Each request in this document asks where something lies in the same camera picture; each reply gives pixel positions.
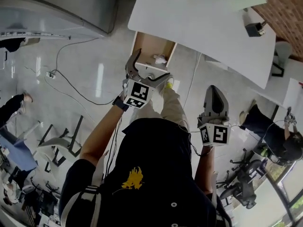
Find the white table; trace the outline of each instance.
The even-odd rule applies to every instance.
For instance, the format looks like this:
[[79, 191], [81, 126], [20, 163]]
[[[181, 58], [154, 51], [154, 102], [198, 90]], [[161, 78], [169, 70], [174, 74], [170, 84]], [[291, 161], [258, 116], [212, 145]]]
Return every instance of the white table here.
[[266, 25], [264, 36], [249, 37], [244, 27], [262, 21], [252, 9], [243, 19], [225, 0], [137, 0], [128, 28], [202, 52], [265, 88], [276, 34]]

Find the wristwatch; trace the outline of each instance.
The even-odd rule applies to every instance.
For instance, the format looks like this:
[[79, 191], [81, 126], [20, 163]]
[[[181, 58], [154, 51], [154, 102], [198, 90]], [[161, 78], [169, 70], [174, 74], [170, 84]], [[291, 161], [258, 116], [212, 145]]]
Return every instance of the wristwatch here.
[[113, 101], [112, 104], [118, 106], [124, 112], [129, 108], [128, 105], [126, 105], [126, 104], [123, 103], [123, 101], [121, 100], [120, 96], [116, 97], [116, 99]]

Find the yellow logo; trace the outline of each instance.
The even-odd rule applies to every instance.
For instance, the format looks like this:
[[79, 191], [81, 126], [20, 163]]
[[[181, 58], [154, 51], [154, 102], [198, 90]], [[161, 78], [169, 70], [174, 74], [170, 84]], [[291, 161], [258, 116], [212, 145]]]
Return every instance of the yellow logo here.
[[126, 189], [132, 189], [132, 187], [134, 186], [135, 189], [139, 189], [142, 186], [142, 171], [141, 168], [139, 168], [139, 171], [136, 170], [136, 167], [129, 172], [129, 176], [128, 179], [125, 183], [122, 184], [122, 188], [126, 188]]

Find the drawer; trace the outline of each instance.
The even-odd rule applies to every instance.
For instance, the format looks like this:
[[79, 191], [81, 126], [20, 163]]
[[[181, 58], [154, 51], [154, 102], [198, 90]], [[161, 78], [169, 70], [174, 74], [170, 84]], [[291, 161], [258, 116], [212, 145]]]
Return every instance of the drawer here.
[[[177, 43], [175, 42], [145, 33], [136, 32], [131, 54], [141, 48], [141, 54], [136, 64], [166, 72], [176, 46]], [[165, 55], [167, 63], [156, 64], [153, 56], [162, 54]]]

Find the khaki pants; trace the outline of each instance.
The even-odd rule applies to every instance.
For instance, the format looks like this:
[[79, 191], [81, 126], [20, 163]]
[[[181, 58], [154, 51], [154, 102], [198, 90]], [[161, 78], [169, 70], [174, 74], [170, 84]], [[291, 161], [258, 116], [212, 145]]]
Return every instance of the khaki pants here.
[[141, 118], [160, 118], [172, 121], [180, 126], [188, 128], [187, 118], [184, 110], [180, 104], [180, 95], [173, 89], [166, 88], [163, 92], [163, 109], [161, 113], [155, 112], [152, 107], [152, 101], [150, 100], [147, 105], [142, 109], [134, 108], [133, 115], [130, 120], [130, 124]]

